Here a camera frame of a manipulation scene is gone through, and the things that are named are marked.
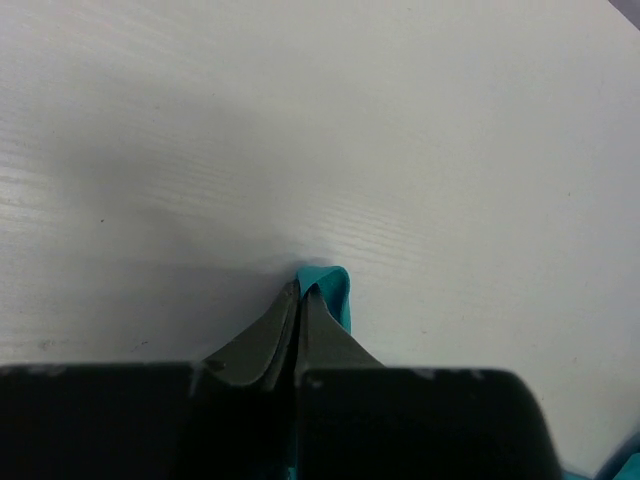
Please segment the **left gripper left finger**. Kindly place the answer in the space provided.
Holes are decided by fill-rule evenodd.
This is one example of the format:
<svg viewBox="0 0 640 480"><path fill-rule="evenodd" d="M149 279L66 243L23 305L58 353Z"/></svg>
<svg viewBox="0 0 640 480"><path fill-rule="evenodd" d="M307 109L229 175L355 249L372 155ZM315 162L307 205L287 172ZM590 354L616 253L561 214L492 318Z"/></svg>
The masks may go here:
<svg viewBox="0 0 640 480"><path fill-rule="evenodd" d="M285 479L300 287L202 360L1 369L5 479Z"/></svg>

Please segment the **teal t shirt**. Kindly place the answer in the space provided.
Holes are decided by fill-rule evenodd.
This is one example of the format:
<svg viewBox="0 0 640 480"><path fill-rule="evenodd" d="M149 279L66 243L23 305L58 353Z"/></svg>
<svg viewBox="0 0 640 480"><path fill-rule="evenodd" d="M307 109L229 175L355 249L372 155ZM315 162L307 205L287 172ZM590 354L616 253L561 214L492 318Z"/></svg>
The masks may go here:
<svg viewBox="0 0 640 480"><path fill-rule="evenodd" d="M296 272L301 296L317 285L332 318L351 335L350 277L341 266L304 266ZM601 467L595 479L639 478L639 429Z"/></svg>

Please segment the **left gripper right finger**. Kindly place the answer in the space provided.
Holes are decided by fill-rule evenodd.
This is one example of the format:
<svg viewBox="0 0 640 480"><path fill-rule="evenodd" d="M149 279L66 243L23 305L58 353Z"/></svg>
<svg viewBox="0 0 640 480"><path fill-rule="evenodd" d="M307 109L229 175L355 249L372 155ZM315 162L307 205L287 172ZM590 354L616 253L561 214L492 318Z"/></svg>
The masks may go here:
<svg viewBox="0 0 640 480"><path fill-rule="evenodd" d="M559 479L533 394L495 369L387 367L331 316L318 289L300 310L301 479Z"/></svg>

